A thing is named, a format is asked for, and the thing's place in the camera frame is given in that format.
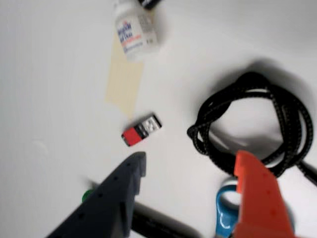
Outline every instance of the white pill bottle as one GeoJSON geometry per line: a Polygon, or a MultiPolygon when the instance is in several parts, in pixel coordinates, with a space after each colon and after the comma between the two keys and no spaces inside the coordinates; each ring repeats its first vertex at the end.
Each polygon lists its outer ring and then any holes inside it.
{"type": "Polygon", "coordinates": [[[114,0],[115,28],[129,61],[140,61],[158,48],[148,14],[138,0],[114,0]]]}

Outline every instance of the white table surface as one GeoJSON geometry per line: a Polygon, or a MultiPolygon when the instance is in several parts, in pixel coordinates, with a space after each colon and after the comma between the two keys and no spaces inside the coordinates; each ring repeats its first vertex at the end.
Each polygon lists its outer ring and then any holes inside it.
{"type": "MultiPolygon", "coordinates": [[[[227,175],[186,130],[201,103],[247,67],[301,98],[316,124],[316,1],[164,0],[155,16],[161,47],[145,61],[134,114],[155,112],[163,128],[128,148],[120,135],[133,120],[105,102],[110,2],[0,1],[0,237],[46,236],[80,204],[89,180],[101,182],[135,151],[148,158],[136,200],[212,237],[227,175]]],[[[280,143],[266,100],[235,103],[215,129],[258,153],[280,143]]],[[[316,147],[306,157],[315,167],[316,147]]],[[[297,168],[279,183],[296,234],[316,237],[317,188],[297,168]]]]}

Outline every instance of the black braided cable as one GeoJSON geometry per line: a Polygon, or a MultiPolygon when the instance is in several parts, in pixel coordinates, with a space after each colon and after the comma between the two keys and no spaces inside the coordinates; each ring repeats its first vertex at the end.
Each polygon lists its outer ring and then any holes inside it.
{"type": "Polygon", "coordinates": [[[308,110],[293,94],[271,84],[264,76],[255,72],[243,74],[235,83],[210,96],[203,103],[196,123],[187,130],[198,152],[209,156],[220,169],[233,175],[235,155],[218,150],[210,142],[209,131],[211,124],[227,111],[233,101],[244,98],[270,99],[277,114],[283,143],[271,155],[262,159],[262,162],[267,165],[284,154],[280,162],[269,168],[276,177],[281,176],[287,168],[296,165],[308,179],[317,185],[317,175],[303,162],[313,141],[313,123],[308,110]],[[304,130],[305,142],[299,151],[304,130]]]}

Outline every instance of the green object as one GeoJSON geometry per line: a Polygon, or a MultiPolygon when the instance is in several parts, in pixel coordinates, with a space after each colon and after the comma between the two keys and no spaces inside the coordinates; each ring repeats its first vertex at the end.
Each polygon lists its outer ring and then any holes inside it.
{"type": "Polygon", "coordinates": [[[89,197],[89,195],[93,193],[93,191],[94,191],[93,189],[87,190],[87,191],[84,193],[83,197],[81,198],[81,202],[84,202],[84,201],[87,199],[87,197],[89,197]]]}

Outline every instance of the red usb drive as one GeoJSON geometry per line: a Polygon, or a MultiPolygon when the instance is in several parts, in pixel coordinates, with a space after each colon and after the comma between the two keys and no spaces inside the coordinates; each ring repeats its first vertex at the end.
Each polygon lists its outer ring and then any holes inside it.
{"type": "Polygon", "coordinates": [[[151,133],[162,127],[161,123],[155,115],[151,115],[146,120],[127,129],[122,134],[122,139],[128,146],[135,145],[141,140],[147,138],[151,133]]]}

